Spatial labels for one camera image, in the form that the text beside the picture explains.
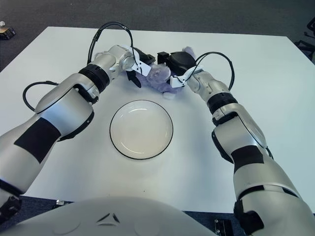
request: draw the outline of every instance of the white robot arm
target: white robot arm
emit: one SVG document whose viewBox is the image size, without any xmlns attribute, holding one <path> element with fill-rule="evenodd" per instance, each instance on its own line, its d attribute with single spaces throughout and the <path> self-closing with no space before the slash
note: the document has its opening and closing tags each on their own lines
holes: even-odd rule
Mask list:
<svg viewBox="0 0 315 236">
<path fill-rule="evenodd" d="M 207 103 L 216 126 L 212 139 L 234 164 L 234 215 L 253 236 L 315 235 L 315 217 L 283 169 L 273 160 L 264 134 L 228 90 L 200 67 L 189 80 Z"/>
<path fill-rule="evenodd" d="M 91 123 L 92 104 L 111 80 L 122 71 L 147 75 L 150 69 L 137 51 L 115 45 L 46 94 L 28 121 L 0 136 L 0 223 L 20 209 L 19 195 L 30 187 L 55 143 Z"/>
</svg>

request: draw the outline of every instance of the gray carpet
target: gray carpet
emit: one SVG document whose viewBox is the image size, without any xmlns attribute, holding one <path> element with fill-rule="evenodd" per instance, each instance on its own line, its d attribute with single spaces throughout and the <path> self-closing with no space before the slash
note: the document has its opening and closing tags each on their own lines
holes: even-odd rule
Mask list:
<svg viewBox="0 0 315 236">
<path fill-rule="evenodd" d="M 47 26 L 98 28 L 117 20 L 132 30 L 244 33 L 303 39 L 315 15 L 315 0 L 0 0 L 0 21 L 17 35 L 0 41 L 0 71 Z M 0 227 L 46 212 L 52 200 L 24 197 L 20 214 Z M 213 229 L 215 218 L 231 219 L 236 236 L 244 235 L 231 214 L 186 212 Z"/>
</svg>

